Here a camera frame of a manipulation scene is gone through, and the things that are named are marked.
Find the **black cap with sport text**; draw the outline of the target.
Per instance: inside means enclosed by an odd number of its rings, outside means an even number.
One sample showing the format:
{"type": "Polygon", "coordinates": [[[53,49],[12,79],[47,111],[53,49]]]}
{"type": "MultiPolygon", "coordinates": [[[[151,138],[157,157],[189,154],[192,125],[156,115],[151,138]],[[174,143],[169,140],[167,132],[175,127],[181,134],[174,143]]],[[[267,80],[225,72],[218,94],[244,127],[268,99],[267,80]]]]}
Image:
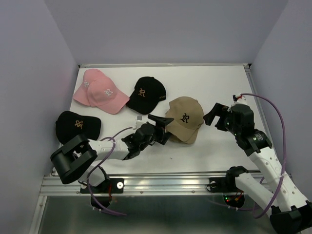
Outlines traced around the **black cap with sport text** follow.
{"type": "Polygon", "coordinates": [[[159,80],[154,77],[141,77],[136,82],[126,106],[137,113],[147,115],[165,99],[166,89],[159,80]]]}

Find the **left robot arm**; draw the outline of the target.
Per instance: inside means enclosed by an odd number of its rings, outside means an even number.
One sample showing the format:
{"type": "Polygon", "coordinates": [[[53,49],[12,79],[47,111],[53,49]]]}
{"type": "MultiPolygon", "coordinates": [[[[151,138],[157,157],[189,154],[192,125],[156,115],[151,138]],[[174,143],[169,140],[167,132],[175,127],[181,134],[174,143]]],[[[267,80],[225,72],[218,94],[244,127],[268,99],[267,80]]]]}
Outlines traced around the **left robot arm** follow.
{"type": "Polygon", "coordinates": [[[95,192],[107,191],[109,186],[122,189],[119,182],[113,182],[102,168],[108,159],[130,160],[137,157],[148,146],[156,142],[165,145],[171,133],[165,128],[173,122],[172,117],[158,117],[149,114],[137,116],[134,131],[122,139],[105,137],[91,140],[80,134],[65,143],[50,157],[63,184],[79,182],[95,192]]]}

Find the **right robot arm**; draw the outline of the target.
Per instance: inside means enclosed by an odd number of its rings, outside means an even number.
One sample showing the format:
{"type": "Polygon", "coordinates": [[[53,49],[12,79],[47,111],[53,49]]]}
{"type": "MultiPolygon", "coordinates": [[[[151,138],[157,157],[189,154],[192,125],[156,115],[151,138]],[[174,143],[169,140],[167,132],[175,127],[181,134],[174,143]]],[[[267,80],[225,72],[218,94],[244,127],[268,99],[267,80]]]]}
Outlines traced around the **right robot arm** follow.
{"type": "Polygon", "coordinates": [[[203,119],[215,127],[230,132],[236,143],[262,173],[266,189],[243,166],[233,166],[224,177],[210,178],[212,193],[245,192],[269,217],[278,234],[296,234],[312,226],[312,203],[304,196],[283,169],[273,145],[263,131],[254,127],[254,113],[246,105],[235,102],[231,107],[216,103],[203,119]]]}

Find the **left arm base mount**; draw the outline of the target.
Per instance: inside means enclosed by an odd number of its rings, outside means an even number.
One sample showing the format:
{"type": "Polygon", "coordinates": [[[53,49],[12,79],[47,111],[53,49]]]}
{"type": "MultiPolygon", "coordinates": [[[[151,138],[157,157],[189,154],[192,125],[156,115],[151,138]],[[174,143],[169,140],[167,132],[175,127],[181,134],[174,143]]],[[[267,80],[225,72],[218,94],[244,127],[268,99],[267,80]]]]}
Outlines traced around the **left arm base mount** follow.
{"type": "MultiPolygon", "coordinates": [[[[81,194],[89,194],[89,190],[87,188],[86,182],[80,182],[80,193],[81,194]]],[[[106,196],[95,196],[98,202],[108,208],[113,200],[113,194],[122,194],[124,189],[124,179],[123,178],[110,178],[99,184],[98,186],[90,186],[93,194],[104,194],[106,196]]],[[[92,207],[102,211],[102,208],[94,201],[91,197],[90,202],[92,207]]]]}

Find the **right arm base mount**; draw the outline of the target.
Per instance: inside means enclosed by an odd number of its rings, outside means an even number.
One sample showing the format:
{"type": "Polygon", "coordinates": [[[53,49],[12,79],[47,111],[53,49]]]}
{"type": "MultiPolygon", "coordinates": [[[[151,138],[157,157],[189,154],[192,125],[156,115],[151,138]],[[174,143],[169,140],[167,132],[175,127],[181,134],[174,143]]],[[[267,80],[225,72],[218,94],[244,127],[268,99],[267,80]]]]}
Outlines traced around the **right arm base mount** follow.
{"type": "Polygon", "coordinates": [[[224,205],[230,209],[241,210],[245,203],[244,192],[238,189],[234,183],[228,182],[225,177],[211,177],[206,185],[210,193],[221,193],[224,205]]]}

